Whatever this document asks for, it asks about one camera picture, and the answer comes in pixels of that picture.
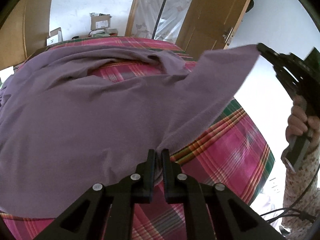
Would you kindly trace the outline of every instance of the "cardboard box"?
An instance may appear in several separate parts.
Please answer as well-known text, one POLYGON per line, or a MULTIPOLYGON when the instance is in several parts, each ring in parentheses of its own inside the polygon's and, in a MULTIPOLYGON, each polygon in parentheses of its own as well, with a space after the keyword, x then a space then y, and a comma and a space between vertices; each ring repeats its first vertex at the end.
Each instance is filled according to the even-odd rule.
POLYGON ((50 37, 47 38, 47 46, 56 44, 61 41, 62 41, 62 32, 61 32, 61 28, 59 27, 50 32, 50 37))
POLYGON ((91 30, 110 28, 110 14, 91 17, 91 30))

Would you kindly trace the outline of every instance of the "hand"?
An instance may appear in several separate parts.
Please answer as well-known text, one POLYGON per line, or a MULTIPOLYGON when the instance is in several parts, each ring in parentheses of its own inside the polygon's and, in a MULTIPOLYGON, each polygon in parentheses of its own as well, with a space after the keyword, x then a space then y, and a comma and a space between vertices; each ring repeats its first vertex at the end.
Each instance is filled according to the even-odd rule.
POLYGON ((301 136, 308 131, 306 123, 308 122, 310 128, 314 130, 313 137, 307 152, 313 152, 319 145, 320 139, 320 119, 317 116, 307 117, 306 113, 299 106, 302 102, 301 96, 296 96, 293 99, 293 107, 291 108, 291 115, 288 118, 288 127, 285 130, 285 137, 289 139, 293 135, 301 136))

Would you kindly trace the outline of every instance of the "purple fabric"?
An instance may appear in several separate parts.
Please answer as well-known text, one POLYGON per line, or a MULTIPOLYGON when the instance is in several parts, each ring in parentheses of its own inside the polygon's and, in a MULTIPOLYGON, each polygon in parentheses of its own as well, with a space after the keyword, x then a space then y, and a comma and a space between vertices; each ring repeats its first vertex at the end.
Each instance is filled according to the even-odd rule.
POLYGON ((93 184, 133 173, 148 149, 175 153, 216 119, 258 56, 255 45, 206 51, 191 73, 167 51, 75 46, 34 57, 1 91, 0 209, 57 217, 93 184), (88 76, 114 58, 167 74, 116 84, 88 76))

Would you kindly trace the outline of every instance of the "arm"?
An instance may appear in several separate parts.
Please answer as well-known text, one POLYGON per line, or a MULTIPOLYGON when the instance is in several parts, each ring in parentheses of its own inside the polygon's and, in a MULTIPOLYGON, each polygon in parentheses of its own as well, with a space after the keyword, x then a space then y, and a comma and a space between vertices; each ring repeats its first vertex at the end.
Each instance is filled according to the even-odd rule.
MULTIPOLYGON (((303 132, 307 131, 308 122, 309 126, 314 129, 314 135, 310 143, 308 153, 304 157, 300 169, 295 174, 288 167, 288 164, 284 161, 287 168, 286 180, 285 180, 285 191, 284 191, 284 207, 290 206, 306 189, 312 180, 318 165, 319 165, 319 128, 320 120, 316 116, 307 117, 303 109, 299 107, 301 101, 300 97, 294 99, 294 106, 291 109, 291 115, 288 119, 288 127, 286 129, 287 141, 293 135, 302 135, 303 132)), ((306 192, 304 197, 298 202, 294 208, 305 211, 311 215, 317 215, 319 213, 320 205, 320 191, 317 188, 317 178, 312 183, 310 189, 306 192)), ((298 231, 301 228, 305 228, 310 225, 307 220, 300 220, 296 217, 285 217, 282 220, 282 225, 292 229, 292 232, 298 231)))

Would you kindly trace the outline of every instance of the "door handle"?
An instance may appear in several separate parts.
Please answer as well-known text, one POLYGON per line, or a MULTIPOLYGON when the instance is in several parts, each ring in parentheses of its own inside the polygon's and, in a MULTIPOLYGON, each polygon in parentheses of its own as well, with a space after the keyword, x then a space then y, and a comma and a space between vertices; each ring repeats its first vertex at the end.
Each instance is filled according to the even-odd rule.
POLYGON ((224 39, 224 43, 229 45, 231 40, 230 38, 233 37, 233 27, 230 27, 229 30, 225 31, 224 34, 222 35, 223 39, 224 39))

